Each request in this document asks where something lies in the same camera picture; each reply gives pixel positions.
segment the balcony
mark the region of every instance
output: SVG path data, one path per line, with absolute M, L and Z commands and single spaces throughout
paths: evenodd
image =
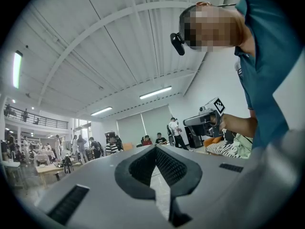
M 29 112 L 25 113 L 24 110 L 20 110 L 11 106 L 8 108 L 7 105 L 5 105 L 4 108 L 4 116 L 38 126 L 68 129 L 68 122 L 66 121 L 46 118 L 37 114 L 31 114 Z

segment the striped shirt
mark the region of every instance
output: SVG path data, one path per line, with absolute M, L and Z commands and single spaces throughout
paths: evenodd
M 116 143 L 114 143 L 114 144 L 108 143 L 107 146 L 106 146 L 106 152 L 111 153 L 111 154 L 118 153 L 119 149 L 116 146 Z

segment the fluorescent light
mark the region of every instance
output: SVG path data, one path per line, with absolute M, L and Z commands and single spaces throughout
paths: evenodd
M 93 113 L 93 114 L 91 114 L 91 115 L 92 115 L 92 116 L 98 115 L 98 114 L 100 114 L 100 113 L 103 113 L 103 112 L 108 111 L 108 110 L 111 110 L 111 109 L 112 109 L 112 107 L 108 107 L 108 108 L 102 109 L 102 110 L 100 110 L 100 111 L 98 111 L 98 112 L 96 112 L 96 113 Z
M 140 96 L 140 99 L 144 99 L 144 98 L 147 98 L 147 97 L 154 96 L 154 95 L 156 95 L 156 94 L 164 93 L 164 92 L 169 91 L 169 90 L 171 90 L 171 89 L 172 89 L 172 87 L 171 87 L 171 86 L 168 86 L 168 87 L 165 87 L 165 88 L 163 88 L 163 89 L 160 89 L 160 90 L 157 90 L 157 91 L 154 91 L 154 92 L 151 92 L 151 93 L 142 95 L 142 96 Z
M 19 76 L 22 53 L 18 50 L 15 52 L 14 65 L 13 65 L 13 86 L 19 88 Z

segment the gray device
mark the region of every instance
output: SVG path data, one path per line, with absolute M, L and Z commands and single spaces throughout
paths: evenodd
M 134 148 L 86 163 L 29 213 L 48 228 L 258 228 L 298 187 L 304 143 L 304 131 L 289 131 L 253 149 L 248 160 L 160 145 Z M 171 190 L 169 221 L 149 187 L 155 166 Z
M 224 114 L 225 106 L 218 97 L 213 98 L 207 104 L 199 108 L 197 116 L 188 118 L 183 124 L 190 128 L 193 135 L 207 135 L 211 137 L 223 136 L 219 129 L 221 117 Z M 211 116 L 215 116 L 216 123 L 211 123 Z

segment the striped cushion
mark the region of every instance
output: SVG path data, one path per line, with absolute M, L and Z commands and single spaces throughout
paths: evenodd
M 229 156 L 239 158 L 239 155 L 230 155 L 229 152 L 233 148 L 233 142 L 220 141 L 219 143 L 213 143 L 205 148 L 206 152 L 210 152 L 217 155 Z

